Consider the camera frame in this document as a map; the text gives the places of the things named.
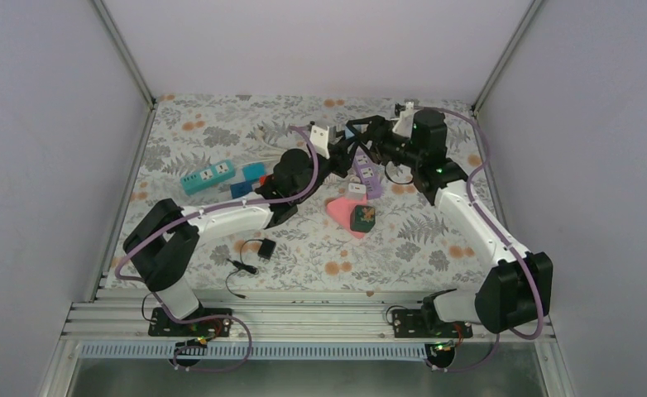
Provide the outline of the dark green cube socket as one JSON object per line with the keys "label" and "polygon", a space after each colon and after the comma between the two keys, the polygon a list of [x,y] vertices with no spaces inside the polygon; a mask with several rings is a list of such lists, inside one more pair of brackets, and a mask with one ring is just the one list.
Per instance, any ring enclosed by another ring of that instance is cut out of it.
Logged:
{"label": "dark green cube socket", "polygon": [[350,216],[350,229],[353,232],[368,233],[376,225],[376,209],[367,205],[356,205]]}

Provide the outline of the blue cube socket adapter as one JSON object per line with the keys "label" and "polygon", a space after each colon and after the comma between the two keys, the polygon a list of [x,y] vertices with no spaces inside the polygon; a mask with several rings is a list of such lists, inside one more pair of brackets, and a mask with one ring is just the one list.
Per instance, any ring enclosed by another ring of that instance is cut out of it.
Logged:
{"label": "blue cube socket adapter", "polygon": [[246,196],[247,194],[251,193],[254,190],[254,185],[256,182],[254,180],[251,181],[243,181],[243,182],[237,182],[235,184],[230,185],[230,193],[233,199],[238,199],[243,196]]}

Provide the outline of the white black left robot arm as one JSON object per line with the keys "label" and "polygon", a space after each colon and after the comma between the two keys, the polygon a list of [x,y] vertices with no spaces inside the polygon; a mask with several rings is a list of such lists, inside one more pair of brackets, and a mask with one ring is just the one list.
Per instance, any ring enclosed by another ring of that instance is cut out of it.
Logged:
{"label": "white black left robot arm", "polygon": [[241,198],[203,208],[162,199],[123,243],[125,260],[137,270],[136,279],[155,295],[170,324],[181,334],[193,334],[204,315],[185,271],[197,243],[287,222],[330,174],[343,176],[351,169],[357,147],[352,139],[343,138],[328,145],[328,157],[288,150],[265,183]]}

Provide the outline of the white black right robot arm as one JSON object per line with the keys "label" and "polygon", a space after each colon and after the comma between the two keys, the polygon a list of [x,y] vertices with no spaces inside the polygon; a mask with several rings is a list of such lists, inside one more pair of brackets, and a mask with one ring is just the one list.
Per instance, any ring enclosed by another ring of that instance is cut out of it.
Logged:
{"label": "white black right robot arm", "polygon": [[553,263],[513,237],[476,195],[471,173],[448,156],[446,117],[480,128],[469,117],[448,109],[399,112],[394,121],[381,116],[346,123],[355,144],[380,165],[392,162],[410,169],[416,189],[450,219],[488,271],[476,289],[437,293],[422,304],[420,323],[440,337],[453,323],[480,323],[488,332],[510,331],[526,340],[543,332],[549,314]]}

